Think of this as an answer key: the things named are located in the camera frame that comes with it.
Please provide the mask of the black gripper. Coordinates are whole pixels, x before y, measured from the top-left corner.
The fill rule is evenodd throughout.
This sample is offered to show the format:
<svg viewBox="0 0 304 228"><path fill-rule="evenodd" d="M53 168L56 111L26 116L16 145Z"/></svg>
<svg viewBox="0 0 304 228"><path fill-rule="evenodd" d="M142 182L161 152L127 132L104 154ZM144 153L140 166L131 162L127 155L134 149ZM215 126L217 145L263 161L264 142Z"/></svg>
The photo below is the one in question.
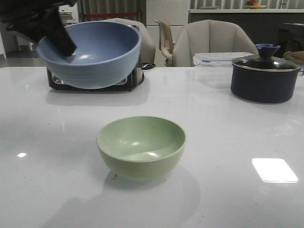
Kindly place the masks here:
<svg viewBox="0 0 304 228"><path fill-rule="evenodd" d="M76 45L61 22L58 8L75 4L75 0L2 0L0 21L6 30L34 43L47 37L63 56L69 57Z"/></svg>

